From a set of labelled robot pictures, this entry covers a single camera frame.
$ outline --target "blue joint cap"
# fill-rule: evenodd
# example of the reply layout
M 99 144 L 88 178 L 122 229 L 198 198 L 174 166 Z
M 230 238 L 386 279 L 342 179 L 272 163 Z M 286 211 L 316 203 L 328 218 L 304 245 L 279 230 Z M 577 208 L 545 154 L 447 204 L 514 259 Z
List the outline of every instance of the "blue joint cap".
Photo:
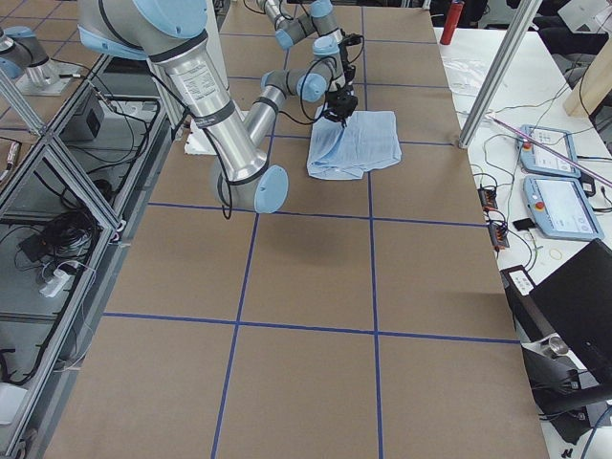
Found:
M 34 38 L 36 34 L 26 26 L 9 27 L 4 30 L 4 33 L 10 38 Z
M 310 15 L 313 17 L 325 17 L 334 10 L 330 0 L 316 0 L 310 6 Z
M 94 50 L 97 53 L 103 55 L 114 55 L 116 57 L 123 57 L 126 59 L 134 60 L 146 60 L 146 53 L 141 50 L 135 50 L 129 48 L 121 43 L 111 41 L 108 38 L 91 33 L 86 29 L 78 26 L 78 32 L 80 33 L 80 41 L 85 48 Z
M 307 102 L 316 102 L 327 90 L 327 81 L 319 74 L 302 76 L 297 81 L 297 95 Z
M 259 179 L 254 208 L 257 213 L 274 213 L 280 209 L 289 192 L 289 176 L 280 165 L 272 165 Z
M 261 89 L 264 90 L 266 89 L 266 86 L 268 84 L 268 77 L 270 76 L 272 72 L 268 72 L 267 74 L 264 74 L 264 76 L 261 77 Z
M 17 64 L 3 58 L 0 58 L 0 69 L 2 69 L 10 79 L 21 77 L 23 74 L 23 71 L 17 66 Z
M 132 0 L 142 17 L 174 38 L 193 38 L 207 26 L 207 0 Z
M 274 33 L 276 37 L 276 41 L 278 45 L 284 50 L 290 50 L 294 46 L 294 40 L 289 36 L 289 34 L 282 29 L 279 29 Z
M 338 42 L 330 35 L 317 38 L 313 43 L 313 54 L 317 57 L 325 57 L 327 55 L 336 55 L 340 52 Z

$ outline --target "red can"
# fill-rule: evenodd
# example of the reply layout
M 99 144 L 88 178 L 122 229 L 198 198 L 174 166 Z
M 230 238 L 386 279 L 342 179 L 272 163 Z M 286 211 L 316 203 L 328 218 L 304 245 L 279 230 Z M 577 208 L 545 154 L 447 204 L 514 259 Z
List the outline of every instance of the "red can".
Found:
M 444 30 L 440 37 L 440 44 L 449 45 L 452 35 L 457 28 L 459 23 L 459 17 L 461 16 L 461 10 L 463 9 L 464 2 L 462 0 L 452 0 L 450 8 L 448 8 L 447 22 L 444 23 Z

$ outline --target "light blue control panel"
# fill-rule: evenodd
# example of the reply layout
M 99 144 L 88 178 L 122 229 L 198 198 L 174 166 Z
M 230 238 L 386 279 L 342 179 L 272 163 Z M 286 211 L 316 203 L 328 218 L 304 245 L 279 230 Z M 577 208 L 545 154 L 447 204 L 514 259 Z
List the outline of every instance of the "light blue control panel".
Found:
M 546 237 L 590 241 L 603 231 L 577 179 L 530 175 L 523 191 L 535 224 Z
M 574 162 L 577 160 L 571 132 L 551 127 L 533 126 L 532 124 L 523 124 L 520 130 L 570 160 Z M 518 152 L 523 167 L 529 172 L 558 177 L 578 178 L 580 176 L 580 171 L 571 164 L 537 145 L 532 145 L 530 142 L 518 140 Z

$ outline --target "white desk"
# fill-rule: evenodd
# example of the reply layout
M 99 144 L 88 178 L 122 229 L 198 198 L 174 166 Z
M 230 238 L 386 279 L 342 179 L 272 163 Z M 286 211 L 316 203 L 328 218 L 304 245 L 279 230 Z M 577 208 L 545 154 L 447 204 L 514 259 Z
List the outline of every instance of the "white desk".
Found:
M 441 33 L 441 29 L 436 30 L 438 38 Z M 450 45 L 439 46 L 440 54 L 443 58 L 482 61 L 489 67 L 503 36 L 503 31 L 460 29 L 455 31 Z M 565 91 L 560 97 L 539 107 L 502 110 L 505 107 L 538 105 L 545 100 L 554 98 L 561 89 L 565 89 Z M 540 126 L 565 129 L 570 132 L 578 132 L 591 127 L 588 119 L 570 118 L 565 114 L 562 103 L 569 93 L 570 90 L 567 88 L 555 61 L 551 58 L 537 34 L 527 33 L 508 72 L 504 76 L 502 85 L 499 87 L 490 108 L 494 112 L 498 112 L 496 116 L 499 119 L 515 127 L 519 127 L 522 124 L 538 124 Z M 453 94 L 453 100 L 458 112 L 459 122 L 463 125 L 466 115 L 461 112 L 468 113 L 474 102 L 474 97 Z M 550 110 L 540 119 L 549 106 Z M 488 139 L 498 134 L 511 135 L 512 133 L 492 124 L 490 121 L 481 122 L 476 136 L 470 144 L 470 162 L 477 164 L 482 167 L 484 172 L 494 176 L 499 184 L 506 184 L 511 179 L 511 176 L 490 166 L 485 161 L 483 145 Z M 575 134 L 574 141 L 579 156 L 609 158 L 607 149 L 595 129 Z M 487 159 L 491 164 L 513 171 L 517 162 L 517 150 L 514 139 L 511 137 L 497 137 L 488 141 Z M 581 163 L 599 172 L 602 176 L 612 179 L 612 163 L 592 161 Z M 480 172 L 480 169 L 475 167 L 474 173 L 477 172 Z M 516 170 L 512 195 L 510 186 L 502 186 L 497 190 L 497 204 L 509 222 L 531 216 L 529 210 L 527 210 L 522 193 L 522 182 L 525 175 L 520 167 Z M 476 183 L 479 184 L 480 177 L 475 179 Z M 483 185 L 491 184 L 492 180 L 485 177 Z M 598 194 L 591 198 L 592 205 L 597 208 L 609 207 L 609 204 L 605 203 L 599 192 L 601 184 L 596 185 Z M 608 190 L 608 197 L 612 198 L 612 190 Z M 605 234 L 603 241 L 608 246 L 612 246 L 612 214 L 604 214 L 598 218 Z M 535 242 L 535 246 L 538 247 L 537 260 L 530 271 L 530 275 L 535 282 L 543 280 L 586 244 L 577 241 L 549 239 L 544 237 L 538 229 L 532 229 L 531 235 L 535 241 L 529 241 L 529 237 L 527 237 L 527 242 L 532 246 Z M 497 260 L 500 270 L 518 264 L 525 265 L 529 259 L 529 250 L 525 244 L 517 240 L 515 235 L 509 234 L 508 237 L 511 246 L 509 249 L 501 251 Z M 579 457 L 588 437 L 588 433 L 583 435 L 578 446 L 573 447 L 561 440 L 549 423 L 543 423 L 542 429 L 544 430 L 551 458 L 558 458 L 567 448 L 574 448 L 572 457 Z M 612 451 L 612 428 L 600 428 L 589 449 L 588 459 L 607 459 L 610 457 L 610 451 Z

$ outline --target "light blue towel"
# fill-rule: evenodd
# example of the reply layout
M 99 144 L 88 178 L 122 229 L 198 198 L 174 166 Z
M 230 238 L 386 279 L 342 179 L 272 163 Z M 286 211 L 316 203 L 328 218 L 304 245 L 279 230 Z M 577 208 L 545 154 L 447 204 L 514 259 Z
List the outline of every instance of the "light blue towel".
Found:
M 393 112 L 355 112 L 344 129 L 326 119 L 313 125 L 307 163 L 311 177 L 356 180 L 401 159 Z

